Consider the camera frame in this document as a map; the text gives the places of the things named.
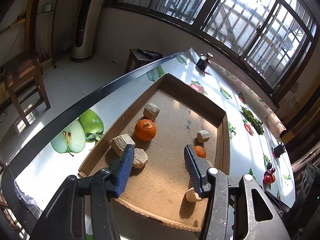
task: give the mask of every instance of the blue gripper pad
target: blue gripper pad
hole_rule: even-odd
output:
[[[198,157],[192,145],[187,144],[184,148],[184,161],[195,192],[201,198],[209,197],[211,185],[208,183],[207,169],[210,166],[206,159]]]
[[[133,159],[134,147],[131,144],[127,144],[122,155],[111,162],[112,186],[107,189],[109,194],[112,192],[111,197],[118,198],[124,192],[132,168]]]

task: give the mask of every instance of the white tile floor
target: white tile floor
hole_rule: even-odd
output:
[[[0,123],[2,162],[8,164],[34,135],[64,110],[124,73],[124,68],[101,55],[94,55],[93,59],[83,63],[72,62],[69,58],[70,55],[66,54],[56,62],[57,68],[44,70],[43,81],[51,108],[45,110],[44,103],[37,107],[27,117],[32,122],[27,129],[13,105],[7,108],[8,115],[4,122]],[[23,103],[23,108],[27,109],[38,98],[38,93],[34,94]]]

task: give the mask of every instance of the cardboard tray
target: cardboard tray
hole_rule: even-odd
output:
[[[145,105],[151,102],[160,108],[154,121],[157,133],[152,141],[143,142],[135,137],[134,127],[144,118]],[[199,130],[210,132],[208,142],[197,143]],[[93,175],[107,167],[117,156],[110,146],[111,139],[125,133],[135,141],[136,148],[145,150],[148,163],[141,169],[132,168],[125,192],[115,200],[156,222],[200,231],[207,199],[191,203],[185,198],[192,185],[183,150],[187,144],[204,146],[206,159],[228,175],[230,144],[226,112],[181,80],[165,74],[111,125],[81,164],[79,175]]]

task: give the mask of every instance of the window frame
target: window frame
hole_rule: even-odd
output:
[[[318,22],[316,22],[313,13],[310,11],[308,6],[305,4],[304,0],[297,0],[306,12],[310,16],[310,21],[312,17],[312,25],[314,30],[309,30],[303,20],[299,17],[299,15],[295,12],[295,10],[288,4],[285,0],[275,0],[275,3],[272,9],[269,11],[267,17],[262,22],[260,28],[256,29],[256,32],[251,40],[251,42],[247,45],[245,51],[238,55],[232,49],[227,47],[221,41],[217,40],[213,36],[207,34],[203,29],[206,24],[210,20],[213,15],[215,9],[219,5],[221,0],[206,0],[200,9],[198,15],[196,16],[193,24],[188,24],[183,20],[177,19],[168,14],[153,10],[154,3],[156,0],[150,0],[148,7],[143,7],[139,5],[119,2],[118,0],[105,0],[104,6],[110,6],[120,9],[129,10],[135,13],[140,13],[152,18],[156,18],[160,21],[166,22],[170,25],[173,25],[199,39],[209,44],[211,47],[217,49],[223,55],[225,55],[228,59],[230,59],[233,63],[235,63],[240,69],[242,69],[253,81],[255,81],[259,87],[268,95],[268,97],[273,101],[275,105],[284,97],[284,95],[289,91],[292,85],[296,82],[303,69],[307,65],[310,60],[310,57],[315,49],[317,44],[320,30],[318,28]],[[262,33],[266,31],[266,27],[268,25],[268,21],[272,17],[273,12],[276,9],[277,4],[282,5],[297,21],[299,26],[302,28],[304,33],[306,34],[306,39],[303,42],[301,49],[298,51],[296,57],[292,60],[290,66],[284,73],[283,77],[276,84],[274,88],[272,88],[267,81],[246,61],[245,57],[250,53],[250,50],[253,48],[255,42],[261,37]]]

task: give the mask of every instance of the orange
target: orange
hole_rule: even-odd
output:
[[[207,153],[205,152],[205,149],[203,147],[194,146],[193,148],[195,149],[195,152],[199,157],[205,158],[207,156]]]
[[[156,132],[155,124],[148,119],[140,120],[134,128],[136,137],[145,142],[151,141],[156,136]]]

